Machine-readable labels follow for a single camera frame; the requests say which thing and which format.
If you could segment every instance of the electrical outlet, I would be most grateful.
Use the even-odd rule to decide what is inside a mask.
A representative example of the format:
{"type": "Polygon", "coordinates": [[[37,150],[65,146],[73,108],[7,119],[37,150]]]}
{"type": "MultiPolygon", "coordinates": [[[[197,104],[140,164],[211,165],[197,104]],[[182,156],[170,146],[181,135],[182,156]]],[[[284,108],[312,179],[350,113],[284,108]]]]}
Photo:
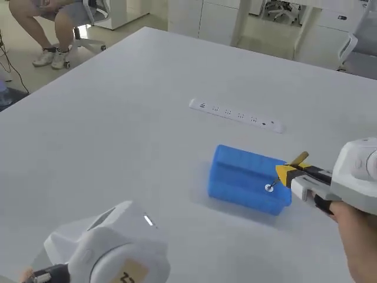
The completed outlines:
{"type": "Polygon", "coordinates": [[[275,119],[260,117],[249,111],[240,111],[233,107],[221,106],[217,103],[209,103],[208,101],[203,101],[196,98],[191,100],[190,108],[249,125],[254,125],[276,133],[284,132],[284,127],[281,122],[275,119]]]}

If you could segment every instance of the label on robot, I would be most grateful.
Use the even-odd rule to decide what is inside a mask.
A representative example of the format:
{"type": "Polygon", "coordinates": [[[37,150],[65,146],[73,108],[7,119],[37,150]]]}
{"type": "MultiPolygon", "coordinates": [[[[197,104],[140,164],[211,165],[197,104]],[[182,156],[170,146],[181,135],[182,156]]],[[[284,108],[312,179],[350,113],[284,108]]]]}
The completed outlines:
{"type": "Polygon", "coordinates": [[[117,276],[110,283],[142,283],[148,268],[132,259],[126,259],[117,276]]]}

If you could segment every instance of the silver screw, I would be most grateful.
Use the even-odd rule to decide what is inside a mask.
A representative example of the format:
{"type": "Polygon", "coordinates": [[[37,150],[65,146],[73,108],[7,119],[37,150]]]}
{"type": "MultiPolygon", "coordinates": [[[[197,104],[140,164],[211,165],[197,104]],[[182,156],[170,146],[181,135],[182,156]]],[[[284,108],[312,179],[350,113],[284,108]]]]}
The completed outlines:
{"type": "Polygon", "coordinates": [[[273,186],[271,186],[270,184],[267,184],[266,186],[264,186],[264,189],[268,191],[269,193],[273,192],[273,186]]]}

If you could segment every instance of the white sneaker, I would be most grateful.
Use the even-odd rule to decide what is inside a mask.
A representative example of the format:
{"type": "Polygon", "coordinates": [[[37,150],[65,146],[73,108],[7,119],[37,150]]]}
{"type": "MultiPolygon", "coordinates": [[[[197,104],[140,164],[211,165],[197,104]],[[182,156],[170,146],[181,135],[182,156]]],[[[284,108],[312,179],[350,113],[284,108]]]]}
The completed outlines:
{"type": "Polygon", "coordinates": [[[67,58],[69,52],[60,52],[58,49],[55,53],[55,57],[51,63],[51,67],[55,70],[60,70],[64,68],[65,59],[67,58]]]}
{"type": "Polygon", "coordinates": [[[50,65],[54,59],[55,53],[49,52],[48,50],[44,49],[42,54],[33,61],[34,67],[43,67],[50,65]]]}

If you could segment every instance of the blue plastic box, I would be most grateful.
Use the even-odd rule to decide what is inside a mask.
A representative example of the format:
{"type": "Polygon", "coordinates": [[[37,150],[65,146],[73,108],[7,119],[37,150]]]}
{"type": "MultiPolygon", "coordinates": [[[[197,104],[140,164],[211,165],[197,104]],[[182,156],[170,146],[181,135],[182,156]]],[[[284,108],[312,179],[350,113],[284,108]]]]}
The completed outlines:
{"type": "Polygon", "coordinates": [[[280,182],[272,192],[264,187],[276,178],[276,165],[286,162],[219,145],[213,157],[209,196],[278,215],[292,202],[290,189],[280,182]]]}

